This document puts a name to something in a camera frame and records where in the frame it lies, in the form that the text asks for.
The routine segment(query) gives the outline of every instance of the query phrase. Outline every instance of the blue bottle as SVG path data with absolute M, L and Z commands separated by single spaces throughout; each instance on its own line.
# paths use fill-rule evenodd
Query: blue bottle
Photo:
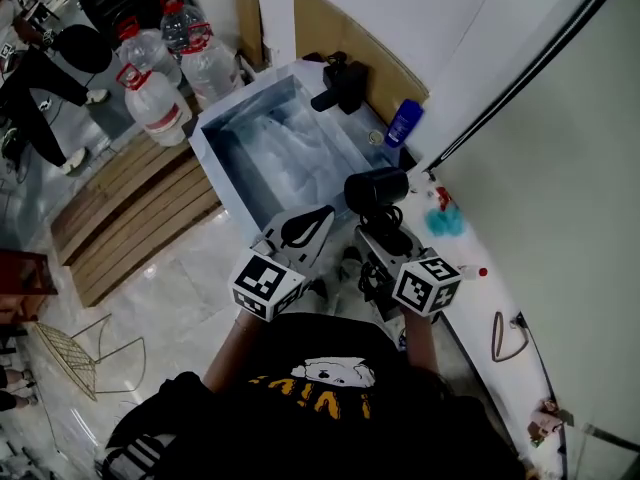
M 418 124 L 422 114 L 424 114 L 424 109 L 420 103 L 413 100 L 404 100 L 393 117 L 391 126 L 389 126 L 387 135 L 384 138 L 387 146 L 392 148 L 400 146 L 407 139 L 411 130 Z

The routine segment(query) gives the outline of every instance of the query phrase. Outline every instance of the black and white marker cube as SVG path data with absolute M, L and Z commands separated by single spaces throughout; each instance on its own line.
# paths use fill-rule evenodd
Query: black and white marker cube
M 402 265 L 393 289 L 393 298 L 419 315 L 442 311 L 450 306 L 462 274 L 439 256 Z
M 247 249 L 240 254 L 231 277 L 231 298 L 242 309 L 270 322 L 297 300 L 305 277 L 267 256 Z

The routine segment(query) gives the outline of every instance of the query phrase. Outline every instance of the sink basin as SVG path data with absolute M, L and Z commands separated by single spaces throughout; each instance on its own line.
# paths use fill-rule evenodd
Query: sink basin
M 198 120 L 190 142 L 213 188 L 248 242 L 285 210 L 330 204 L 346 216 L 344 181 L 395 164 L 395 150 L 373 146 L 385 127 L 363 104 L 350 116 L 316 112 L 323 64 L 296 61 L 217 102 Z

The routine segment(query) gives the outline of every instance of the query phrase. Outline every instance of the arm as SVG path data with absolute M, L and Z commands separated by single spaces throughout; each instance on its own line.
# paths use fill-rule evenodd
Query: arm
M 249 358 L 265 325 L 266 322 L 248 311 L 240 311 L 202 383 L 214 393 L 229 389 Z
M 31 24 L 21 18 L 20 16 L 16 17 L 13 20 L 13 28 L 18 34 L 18 37 L 25 43 L 28 44 L 36 44 L 38 46 L 44 46 L 42 41 L 42 34 L 38 32 L 35 28 L 31 26 Z
M 429 318 L 422 317 L 407 308 L 402 308 L 402 312 L 406 326 L 409 364 L 438 373 L 438 361 Z

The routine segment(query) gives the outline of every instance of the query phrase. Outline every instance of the wooden pallet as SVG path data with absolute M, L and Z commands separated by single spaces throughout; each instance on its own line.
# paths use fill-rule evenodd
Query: wooden pallet
M 141 133 L 80 190 L 51 232 L 80 300 L 95 306 L 219 206 L 186 141 L 164 148 Z

